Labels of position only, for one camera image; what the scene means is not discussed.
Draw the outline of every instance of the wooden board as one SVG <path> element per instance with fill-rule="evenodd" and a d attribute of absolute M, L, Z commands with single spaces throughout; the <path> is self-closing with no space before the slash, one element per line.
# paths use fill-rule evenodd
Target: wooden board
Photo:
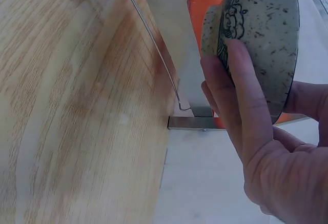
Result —
<path fill-rule="evenodd" d="M 0 0 L 0 51 L 0 223 L 151 223 L 174 96 L 131 2 Z"/>

